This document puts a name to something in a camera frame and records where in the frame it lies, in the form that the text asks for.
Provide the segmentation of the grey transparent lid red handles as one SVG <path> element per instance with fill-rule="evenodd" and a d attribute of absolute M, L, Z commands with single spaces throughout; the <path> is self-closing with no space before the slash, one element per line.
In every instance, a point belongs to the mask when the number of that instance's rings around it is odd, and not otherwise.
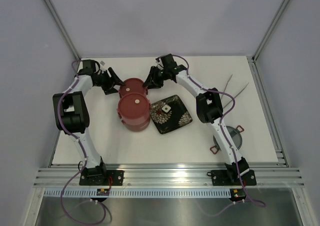
<path fill-rule="evenodd" d="M 240 125 L 238 125 L 236 128 L 227 125 L 226 128 L 227 128 L 227 130 L 231 136 L 231 139 L 233 140 L 236 148 L 239 150 L 243 144 L 243 138 L 242 138 L 241 133 L 244 131 L 244 128 Z M 209 150 L 214 155 L 216 155 L 221 149 L 220 149 L 220 146 L 214 136 L 213 136 L 213 143 L 214 143 L 213 146 L 210 147 Z"/>

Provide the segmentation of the dark red lid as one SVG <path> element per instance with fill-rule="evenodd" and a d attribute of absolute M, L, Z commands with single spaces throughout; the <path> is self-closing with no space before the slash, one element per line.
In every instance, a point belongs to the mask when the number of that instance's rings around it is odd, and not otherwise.
<path fill-rule="evenodd" d="M 146 118 L 150 113 L 150 101 L 144 94 L 128 93 L 119 100 L 117 112 L 121 119 L 138 120 Z"/>
<path fill-rule="evenodd" d="M 148 95 L 147 87 L 143 86 L 144 82 L 139 78 L 128 78 L 124 81 L 124 84 L 125 85 L 121 85 L 118 90 L 120 98 L 130 93 L 139 93 L 144 96 Z"/>

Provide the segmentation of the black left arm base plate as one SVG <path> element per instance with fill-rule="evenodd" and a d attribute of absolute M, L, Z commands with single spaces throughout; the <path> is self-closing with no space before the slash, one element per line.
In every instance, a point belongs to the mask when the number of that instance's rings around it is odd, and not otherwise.
<path fill-rule="evenodd" d="M 81 173 L 80 186 L 122 186 L 124 180 L 123 170 L 97 170 L 90 168 Z"/>

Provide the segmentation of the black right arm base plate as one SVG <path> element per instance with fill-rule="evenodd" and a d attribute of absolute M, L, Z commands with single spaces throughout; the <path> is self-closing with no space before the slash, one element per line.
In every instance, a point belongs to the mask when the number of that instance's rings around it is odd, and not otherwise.
<path fill-rule="evenodd" d="M 211 170 L 206 173 L 211 178 L 213 186 L 241 186 L 240 180 L 236 175 L 235 180 L 232 181 L 227 175 L 227 170 Z M 255 172 L 250 169 L 246 174 L 241 176 L 241 180 L 244 186 L 256 186 Z"/>

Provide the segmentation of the pink bowl with handles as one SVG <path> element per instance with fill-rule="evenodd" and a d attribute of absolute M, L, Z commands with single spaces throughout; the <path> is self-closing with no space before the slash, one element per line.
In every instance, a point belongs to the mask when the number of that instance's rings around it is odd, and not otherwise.
<path fill-rule="evenodd" d="M 147 120 L 151 120 L 149 105 L 146 107 L 134 105 L 118 106 L 117 113 L 119 119 L 129 125 L 139 125 Z"/>

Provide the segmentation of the metal food tongs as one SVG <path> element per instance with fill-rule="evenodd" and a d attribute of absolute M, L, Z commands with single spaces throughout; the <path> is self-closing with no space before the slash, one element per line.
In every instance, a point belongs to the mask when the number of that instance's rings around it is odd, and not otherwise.
<path fill-rule="evenodd" d="M 231 74 L 226 81 L 223 92 L 231 95 L 235 99 L 247 88 L 248 85 L 248 81 L 244 81 L 241 78 L 239 79 Z M 225 94 L 223 94 L 220 99 L 223 109 L 227 108 L 227 106 L 233 102 L 232 99 Z"/>

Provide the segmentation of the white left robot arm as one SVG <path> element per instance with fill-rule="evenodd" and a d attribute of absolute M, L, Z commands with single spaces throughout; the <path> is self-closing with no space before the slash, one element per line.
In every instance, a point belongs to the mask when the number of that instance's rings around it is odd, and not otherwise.
<path fill-rule="evenodd" d="M 97 152 L 91 139 L 89 126 L 90 115 L 85 102 L 85 95 L 93 88 L 101 88 L 105 95 L 118 92 L 115 86 L 125 83 L 109 67 L 101 69 L 99 62 L 93 59 L 76 60 L 82 68 L 75 71 L 71 85 L 62 93 L 52 96 L 55 123 L 74 143 L 81 156 L 82 167 L 78 168 L 79 184 L 99 186 L 112 184 L 117 175 L 107 170 L 102 156 Z"/>

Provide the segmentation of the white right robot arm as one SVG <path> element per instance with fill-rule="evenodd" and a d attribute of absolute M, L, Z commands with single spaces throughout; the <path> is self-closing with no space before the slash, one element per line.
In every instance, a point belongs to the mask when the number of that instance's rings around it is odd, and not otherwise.
<path fill-rule="evenodd" d="M 199 120 L 209 126 L 219 145 L 225 160 L 226 176 L 232 184 L 243 184 L 243 179 L 250 171 L 249 164 L 239 152 L 230 136 L 224 117 L 232 110 L 224 112 L 220 95 L 229 97 L 232 108 L 235 107 L 235 98 L 216 88 L 208 88 L 190 74 L 190 66 L 178 64 L 176 55 L 167 54 L 156 58 L 157 65 L 150 68 L 143 85 L 148 89 L 159 89 L 164 81 L 171 80 L 184 87 L 196 101 L 196 114 Z"/>

